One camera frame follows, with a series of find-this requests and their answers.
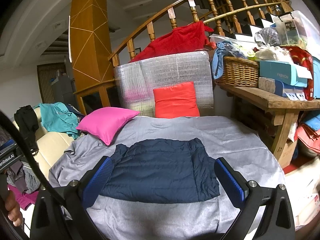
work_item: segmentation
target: bed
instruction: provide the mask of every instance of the bed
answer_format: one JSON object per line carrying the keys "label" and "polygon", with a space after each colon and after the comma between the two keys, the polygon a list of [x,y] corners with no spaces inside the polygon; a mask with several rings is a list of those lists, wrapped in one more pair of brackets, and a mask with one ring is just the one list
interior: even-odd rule
{"label": "bed", "polygon": [[[256,133],[222,116],[175,119],[138,116],[117,133],[109,147],[90,134],[82,136],[52,166],[49,181],[59,187],[80,179],[102,156],[111,156],[119,143],[131,146],[145,139],[195,137],[202,141],[209,156],[215,159],[223,156],[247,180],[254,179],[263,187],[284,183],[281,167]],[[224,233],[239,210],[219,187],[220,196],[197,203],[140,203],[99,195],[87,212],[99,230],[112,240],[192,239],[208,232]],[[260,207],[250,231],[257,228],[263,210]]]}

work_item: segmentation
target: foil insulation board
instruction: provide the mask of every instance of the foil insulation board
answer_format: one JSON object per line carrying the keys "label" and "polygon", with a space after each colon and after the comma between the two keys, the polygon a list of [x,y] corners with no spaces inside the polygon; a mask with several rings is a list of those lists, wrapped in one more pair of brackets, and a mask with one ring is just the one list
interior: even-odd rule
{"label": "foil insulation board", "polygon": [[213,115],[212,78],[208,53],[195,51],[148,58],[114,68],[123,107],[155,116],[153,89],[193,81],[201,116]]}

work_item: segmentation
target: teal shirt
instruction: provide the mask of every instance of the teal shirt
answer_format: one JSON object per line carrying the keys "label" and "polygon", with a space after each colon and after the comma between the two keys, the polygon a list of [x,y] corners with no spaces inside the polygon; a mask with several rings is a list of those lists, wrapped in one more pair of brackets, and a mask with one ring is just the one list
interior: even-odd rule
{"label": "teal shirt", "polygon": [[73,139],[78,138],[78,118],[64,103],[39,104],[34,108],[37,107],[40,107],[41,124],[48,132],[64,132]]}

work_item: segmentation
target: red blanket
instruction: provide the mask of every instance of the red blanket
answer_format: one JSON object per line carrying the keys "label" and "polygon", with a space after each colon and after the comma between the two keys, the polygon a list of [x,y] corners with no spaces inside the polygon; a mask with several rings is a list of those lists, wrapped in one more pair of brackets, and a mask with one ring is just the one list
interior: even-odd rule
{"label": "red blanket", "polygon": [[204,31],[213,32],[213,29],[205,26],[202,21],[175,28],[172,32],[151,42],[130,62],[203,49],[203,46],[208,43]]}

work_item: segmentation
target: wooden staircase railing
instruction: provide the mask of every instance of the wooden staircase railing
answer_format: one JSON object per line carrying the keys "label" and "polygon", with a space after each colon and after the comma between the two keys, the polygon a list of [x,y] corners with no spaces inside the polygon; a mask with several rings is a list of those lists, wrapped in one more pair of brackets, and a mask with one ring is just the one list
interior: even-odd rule
{"label": "wooden staircase railing", "polygon": [[237,13],[245,11],[247,14],[248,23],[255,25],[255,21],[253,15],[251,14],[252,9],[257,10],[257,13],[260,18],[265,19],[265,9],[270,14],[279,15],[281,11],[288,12],[292,11],[290,7],[289,0],[263,0],[263,3],[259,3],[258,0],[241,0],[244,7],[240,9],[234,9],[234,5],[231,0],[208,0],[208,3],[204,2],[204,0],[200,1],[200,7],[206,8],[209,11],[201,16],[198,15],[196,11],[196,3],[195,0],[177,0],[174,3],[168,5],[163,8],[161,11],[156,13],[153,17],[150,17],[145,21],[142,25],[140,25],[136,30],[134,30],[119,46],[118,48],[112,52],[109,56],[109,60],[113,62],[113,66],[119,66],[119,53],[125,48],[128,48],[128,52],[130,54],[130,58],[133,59],[135,57],[134,52],[134,42],[133,40],[144,30],[147,29],[148,35],[150,38],[150,42],[154,41],[156,36],[153,29],[153,23],[161,18],[164,14],[168,14],[169,20],[172,26],[172,29],[177,28],[176,16],[174,13],[174,9],[181,4],[188,1],[190,6],[190,11],[193,17],[193,22],[198,22],[199,20],[204,20],[204,23],[207,25],[210,22],[215,22],[215,29],[220,35],[225,35],[224,30],[222,28],[222,21],[224,20],[229,33],[237,32],[242,33],[241,25],[237,18]]}

